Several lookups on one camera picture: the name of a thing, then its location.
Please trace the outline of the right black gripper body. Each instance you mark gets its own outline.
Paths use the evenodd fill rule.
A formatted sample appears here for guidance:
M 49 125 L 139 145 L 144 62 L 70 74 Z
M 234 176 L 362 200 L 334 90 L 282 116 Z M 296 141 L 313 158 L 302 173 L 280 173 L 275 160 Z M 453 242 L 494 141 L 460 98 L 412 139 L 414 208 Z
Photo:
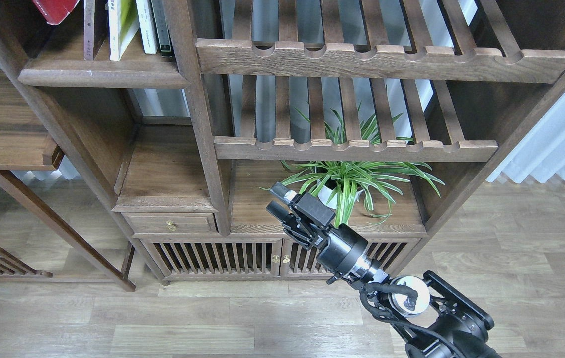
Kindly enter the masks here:
M 368 276 L 368 258 L 364 252 L 368 241 L 345 224 L 334 227 L 336 213 L 309 193 L 287 205 L 295 216 L 284 232 L 303 249 L 316 249 L 317 262 L 334 278 L 362 279 Z

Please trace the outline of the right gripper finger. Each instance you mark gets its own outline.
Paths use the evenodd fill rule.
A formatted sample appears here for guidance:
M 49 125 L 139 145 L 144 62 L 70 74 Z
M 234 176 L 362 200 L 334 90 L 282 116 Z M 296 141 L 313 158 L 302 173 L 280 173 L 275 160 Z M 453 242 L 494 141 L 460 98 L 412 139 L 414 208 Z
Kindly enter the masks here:
M 271 215 L 273 215 L 273 217 L 280 221 L 283 226 L 292 226 L 292 222 L 295 221 L 295 216 L 287 211 L 284 206 L 281 206 L 275 201 L 272 201 L 268 204 L 266 211 L 268 211 Z
M 291 205 L 292 202 L 297 202 L 299 200 L 298 193 L 290 190 L 281 182 L 276 182 L 269 190 L 275 197 L 287 205 Z

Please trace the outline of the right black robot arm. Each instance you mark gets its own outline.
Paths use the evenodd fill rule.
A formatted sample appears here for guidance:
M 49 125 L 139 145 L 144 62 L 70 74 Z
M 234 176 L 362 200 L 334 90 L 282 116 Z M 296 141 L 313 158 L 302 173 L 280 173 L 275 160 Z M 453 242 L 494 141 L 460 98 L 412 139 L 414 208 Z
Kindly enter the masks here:
M 278 199 L 267 209 L 287 235 L 337 279 L 359 293 L 374 319 L 391 324 L 405 340 L 410 358 L 497 358 L 487 344 L 493 319 L 437 274 L 422 278 L 390 277 L 371 258 L 368 241 L 345 224 L 333 226 L 336 213 L 309 193 L 296 193 L 281 183 L 270 192 Z

